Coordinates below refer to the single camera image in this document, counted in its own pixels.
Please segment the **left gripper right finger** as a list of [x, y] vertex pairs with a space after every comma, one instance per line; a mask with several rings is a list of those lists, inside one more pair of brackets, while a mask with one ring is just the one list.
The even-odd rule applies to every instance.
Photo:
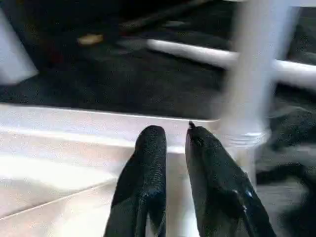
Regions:
[[274, 237], [246, 173], [206, 128], [189, 123], [185, 145], [201, 237]]

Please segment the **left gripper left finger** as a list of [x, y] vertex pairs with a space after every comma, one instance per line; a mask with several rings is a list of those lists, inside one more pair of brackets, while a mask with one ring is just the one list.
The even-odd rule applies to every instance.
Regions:
[[150, 125], [139, 134], [113, 195], [107, 237], [166, 235], [166, 135]]

